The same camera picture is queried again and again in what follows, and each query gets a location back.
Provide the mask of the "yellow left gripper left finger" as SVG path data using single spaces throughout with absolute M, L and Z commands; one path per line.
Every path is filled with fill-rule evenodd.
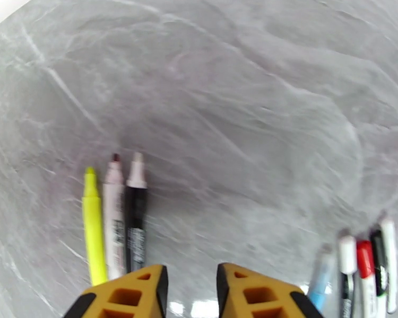
M 86 289 L 63 317 L 166 317 L 167 267 L 130 272 Z

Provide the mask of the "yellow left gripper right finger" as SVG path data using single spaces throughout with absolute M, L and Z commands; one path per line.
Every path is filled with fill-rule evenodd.
M 219 317 L 322 317 L 296 285 L 233 263 L 217 267 Z

